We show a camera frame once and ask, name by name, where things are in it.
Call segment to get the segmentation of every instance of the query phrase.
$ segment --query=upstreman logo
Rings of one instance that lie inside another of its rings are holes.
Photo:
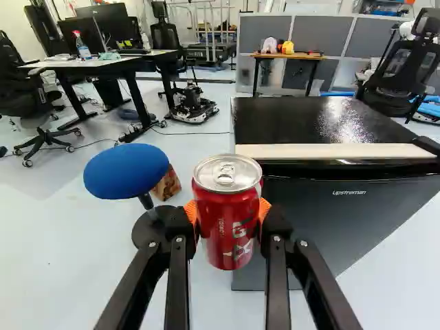
[[[365,195],[365,190],[333,190],[333,195]]]

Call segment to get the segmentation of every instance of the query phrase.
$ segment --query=can lid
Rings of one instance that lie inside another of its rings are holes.
[[[252,158],[225,153],[198,163],[194,180],[206,190],[228,194],[255,186],[262,174],[261,166]]]

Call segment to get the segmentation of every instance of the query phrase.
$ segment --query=black mini fridge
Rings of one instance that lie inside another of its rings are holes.
[[[235,151],[263,169],[262,195],[283,208],[293,239],[315,242],[335,276],[440,191],[440,146],[360,101],[235,98]],[[289,287],[299,289],[289,275]],[[255,251],[232,289],[264,290]]]

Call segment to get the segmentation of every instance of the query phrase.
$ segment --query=water bottle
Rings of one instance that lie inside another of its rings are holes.
[[[80,54],[80,58],[85,60],[91,60],[91,53],[89,48],[85,43],[83,43],[83,40],[81,39],[81,33],[78,30],[74,31],[74,34],[76,36],[76,49],[78,50],[78,53]]]

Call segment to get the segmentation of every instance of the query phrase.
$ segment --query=blue cushion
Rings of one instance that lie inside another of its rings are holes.
[[[422,103],[417,112],[426,113],[435,117],[440,117],[440,106],[429,103]]]
[[[354,96],[354,91],[324,91],[321,96]]]
[[[84,185],[98,198],[132,198],[154,188],[168,170],[168,164],[165,153],[155,146],[123,144],[89,161],[84,170]]]

